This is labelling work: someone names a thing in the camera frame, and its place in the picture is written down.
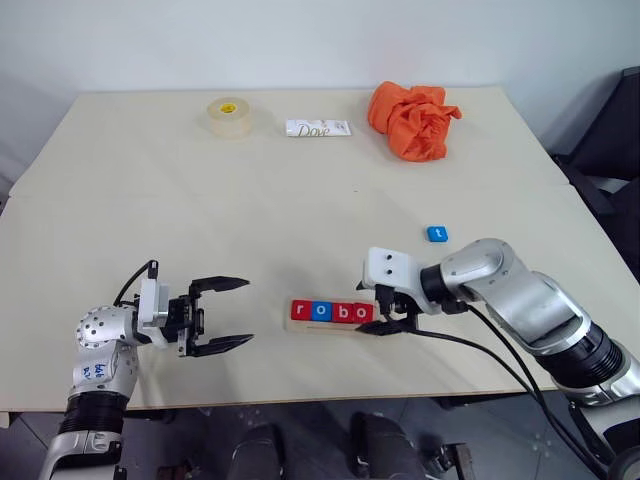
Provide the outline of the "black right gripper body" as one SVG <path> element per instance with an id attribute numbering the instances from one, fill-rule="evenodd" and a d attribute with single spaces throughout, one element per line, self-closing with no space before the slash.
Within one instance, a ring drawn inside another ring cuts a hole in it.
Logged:
<path id="1" fill-rule="evenodd" d="M 404 325 L 418 324 L 418 315 L 422 310 L 409 295 L 390 286 L 376 285 L 375 300 L 384 319 L 398 320 Z"/>

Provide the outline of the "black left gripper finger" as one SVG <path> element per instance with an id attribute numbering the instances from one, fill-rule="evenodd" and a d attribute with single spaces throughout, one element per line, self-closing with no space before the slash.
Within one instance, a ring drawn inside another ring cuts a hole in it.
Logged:
<path id="1" fill-rule="evenodd" d="M 228 277 L 228 276 L 213 276 L 193 280 L 189 287 L 190 296 L 201 296 L 203 292 L 215 291 L 224 292 L 235 290 L 250 284 L 249 280 Z"/>
<path id="2" fill-rule="evenodd" d="M 226 353 L 238 348 L 254 338 L 253 334 L 231 335 L 209 340 L 206 344 L 194 344 L 193 357 L 205 357 Z"/>

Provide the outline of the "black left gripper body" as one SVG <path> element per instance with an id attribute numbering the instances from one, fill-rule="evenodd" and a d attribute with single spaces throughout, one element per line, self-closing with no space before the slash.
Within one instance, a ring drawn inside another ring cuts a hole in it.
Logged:
<path id="1" fill-rule="evenodd" d="M 198 306 L 201 290 L 190 287 L 187 294 L 170 299 L 167 316 L 167 342 L 175 344 L 179 356 L 202 356 L 197 344 L 204 333 L 204 310 Z"/>

